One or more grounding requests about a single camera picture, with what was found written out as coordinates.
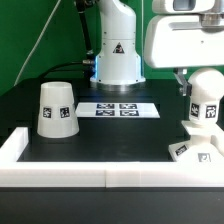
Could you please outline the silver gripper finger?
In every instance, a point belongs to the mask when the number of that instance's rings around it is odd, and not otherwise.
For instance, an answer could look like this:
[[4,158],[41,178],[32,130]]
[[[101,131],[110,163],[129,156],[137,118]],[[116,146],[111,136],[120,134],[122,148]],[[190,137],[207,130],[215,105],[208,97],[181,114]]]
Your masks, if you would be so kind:
[[182,96],[190,96],[192,85],[186,80],[188,70],[186,68],[174,68],[173,73],[180,84],[179,92]]

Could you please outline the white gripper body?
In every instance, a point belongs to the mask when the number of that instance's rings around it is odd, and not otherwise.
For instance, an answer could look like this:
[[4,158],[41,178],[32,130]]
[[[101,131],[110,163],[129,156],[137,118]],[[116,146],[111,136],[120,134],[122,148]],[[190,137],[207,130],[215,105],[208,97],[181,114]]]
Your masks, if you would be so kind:
[[224,65],[224,0],[153,0],[144,60],[152,68]]

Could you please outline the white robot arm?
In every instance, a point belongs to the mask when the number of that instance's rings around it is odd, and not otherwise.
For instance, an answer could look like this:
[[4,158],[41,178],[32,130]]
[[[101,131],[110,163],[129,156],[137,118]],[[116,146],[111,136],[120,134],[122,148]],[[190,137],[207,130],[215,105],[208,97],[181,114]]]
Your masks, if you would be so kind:
[[[156,14],[148,24],[144,55],[135,49],[136,14],[120,0],[74,0],[84,33],[87,57],[95,65],[95,87],[125,91],[145,82],[141,63],[172,68],[184,96],[192,84],[189,67],[224,65],[224,0],[152,0]],[[85,10],[96,5],[101,18],[101,50],[94,54]]]

